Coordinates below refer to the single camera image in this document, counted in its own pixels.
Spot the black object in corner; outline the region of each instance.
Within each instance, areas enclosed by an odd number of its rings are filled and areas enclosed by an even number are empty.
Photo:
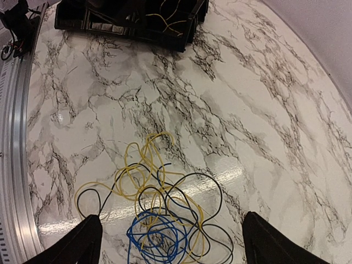
[[[294,244],[257,213],[247,213],[242,228],[248,264],[328,264]]]
[[[90,215],[56,244],[24,264],[98,264],[103,227]]]
[[[209,0],[62,0],[55,28],[154,43],[184,52]]]

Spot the metal rail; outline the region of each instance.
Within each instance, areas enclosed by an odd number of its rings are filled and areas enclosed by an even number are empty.
[[[0,257],[18,264],[42,251],[31,206],[26,159],[26,110],[32,61],[48,4],[41,9],[32,52],[9,59],[0,75]]]

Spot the black device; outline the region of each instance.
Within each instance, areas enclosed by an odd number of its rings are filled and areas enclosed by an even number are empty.
[[[12,40],[2,49],[1,59],[3,61],[13,57],[16,58],[30,51],[33,46],[33,38],[39,24],[39,17],[27,16],[29,9],[26,0],[18,0],[18,3],[10,9],[0,12],[0,20],[4,27],[11,33]]]
[[[205,21],[208,0],[62,0],[55,28],[155,43],[183,52]]]
[[[248,264],[328,264],[297,246],[255,212],[242,223]],[[24,264],[98,264],[103,228],[90,215],[59,242]]]

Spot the white marble surface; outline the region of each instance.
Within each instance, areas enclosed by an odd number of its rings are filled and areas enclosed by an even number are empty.
[[[81,184],[111,184],[127,143],[167,130],[176,142],[161,149],[173,168],[213,174],[223,186],[218,221],[235,242],[233,263],[245,263],[247,211],[330,263],[352,263],[351,115],[271,10],[211,1],[184,53],[55,30],[54,13],[41,29],[27,109],[29,188],[44,248],[79,222]],[[189,184],[201,205],[214,196]],[[130,206],[109,201],[101,263],[126,263]],[[131,257],[143,263],[136,250]]]

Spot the black cable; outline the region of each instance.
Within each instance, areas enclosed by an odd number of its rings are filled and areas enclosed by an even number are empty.
[[[128,167],[130,166],[135,166],[136,164],[138,163],[132,163],[130,165],[128,165]],[[144,164],[138,164],[139,166],[142,166],[144,167],[149,173],[150,173],[150,170],[144,165]],[[101,205],[101,199],[100,199],[100,195],[98,193],[98,191],[96,189],[93,189],[93,188],[88,188],[84,191],[82,191],[78,198],[77,198],[77,208],[78,208],[78,211],[79,213],[85,218],[85,216],[83,215],[83,213],[81,212],[81,209],[79,207],[79,200],[82,196],[82,194],[86,193],[87,191],[94,191],[97,195],[98,195],[98,199],[99,199],[99,213],[98,215],[100,215],[100,213],[102,212],[107,200],[109,199],[109,197],[111,196],[111,193],[112,193],[112,190],[115,188],[116,186],[116,182],[120,179],[120,177],[125,173],[125,170],[123,170],[120,175],[117,177],[116,181],[114,182],[114,184],[112,185],[111,187],[111,191],[109,192],[109,194],[106,196],[103,204]],[[159,182],[159,185],[161,186],[161,183],[160,183],[160,179],[155,176],[153,173],[151,173],[152,177],[154,179],[156,179],[158,182]],[[200,219],[200,216],[198,216],[198,214],[196,213],[196,211],[194,209],[192,209],[191,207],[191,204],[190,202],[188,201],[187,199],[187,196],[186,194],[177,186],[178,184],[180,184],[181,182],[183,182],[186,178],[188,177],[192,177],[192,176],[202,176],[202,177],[206,177],[208,179],[210,179],[211,181],[213,181],[216,185],[216,187],[218,188],[219,190],[219,193],[220,193],[220,202],[219,202],[219,205],[218,205],[218,208],[216,210],[216,212],[209,216],[208,218],[206,218],[202,225],[200,226],[199,225],[199,219]],[[218,182],[211,176],[207,175],[207,174],[204,174],[204,173],[189,173],[183,177],[181,177],[175,184],[171,184],[171,183],[168,183],[168,182],[164,182],[164,184],[168,185],[168,186],[171,186],[171,188],[166,191],[166,192],[161,192],[160,189],[156,188],[155,186],[148,186],[146,188],[144,188],[144,190],[138,195],[138,204],[142,210],[142,213],[143,212],[154,212],[154,210],[157,212],[157,210],[164,210],[164,213],[158,213],[160,216],[164,216],[164,217],[169,217],[169,216],[172,216],[173,218],[176,218],[176,219],[179,219],[180,221],[184,221],[186,223],[189,223],[191,225],[190,227],[190,230],[188,232],[188,248],[187,249],[183,249],[187,252],[187,254],[189,254],[189,252],[191,251],[191,242],[192,240],[194,239],[195,235],[197,234],[197,232],[201,232],[201,234],[203,235],[203,238],[200,238],[200,239],[205,239],[206,240],[206,247],[207,247],[207,250],[203,253],[202,257],[205,257],[206,255],[209,254],[209,252],[211,251],[211,247],[212,247],[212,242],[218,244],[218,245],[221,245],[222,247],[226,248],[228,251],[229,251],[229,255],[227,256],[227,258],[220,262],[219,264],[225,264],[225,263],[232,263],[232,260],[234,258],[233,256],[233,251],[234,251],[234,243],[231,239],[231,236],[229,235],[229,233],[224,230],[224,228],[220,227],[219,225],[216,225],[216,224],[212,224],[212,223],[207,223],[208,221],[210,221],[211,219],[214,219],[215,216],[217,216],[221,210],[221,206],[222,206],[222,200],[223,200],[223,194],[222,194],[222,189],[221,189],[221,186],[218,184]],[[160,202],[163,202],[164,203],[164,207],[155,207],[155,208],[145,208],[145,206],[143,206],[142,204],[142,196],[144,194],[144,192],[146,192],[147,190],[150,190],[150,189],[153,189],[154,191],[158,192],[160,197],[162,198],[162,201]],[[179,203],[175,202],[172,197],[171,197],[171,192],[172,191],[177,191],[181,194],[181,196],[183,197],[183,200],[186,202],[187,206],[181,206]],[[192,214],[193,216],[193,220],[190,220],[188,218],[185,218],[185,217],[182,217],[182,216],[179,216],[177,215],[177,213],[175,213],[174,211],[172,211],[170,208],[168,208],[168,199],[171,200],[172,203],[176,204],[177,206],[179,207],[182,207],[183,209],[187,209],[189,210],[189,212]],[[230,241],[230,246],[226,245],[225,243],[213,238],[212,236],[210,236],[205,230],[204,230],[204,227],[213,227],[213,228],[218,228],[220,231],[222,231],[226,237],[228,238],[228,240]],[[197,255],[196,253],[194,252],[191,252],[191,254],[189,254],[190,257],[196,261],[197,263],[199,264],[205,264],[201,261],[197,261],[197,259],[200,257],[200,255]]]
[[[1,60],[6,61],[8,60],[13,51],[14,51],[14,45],[15,45],[15,35],[13,34],[12,30],[9,29],[10,33],[11,33],[11,37],[12,37],[12,43],[9,42],[9,44],[7,46],[5,46],[2,50],[1,50]]]

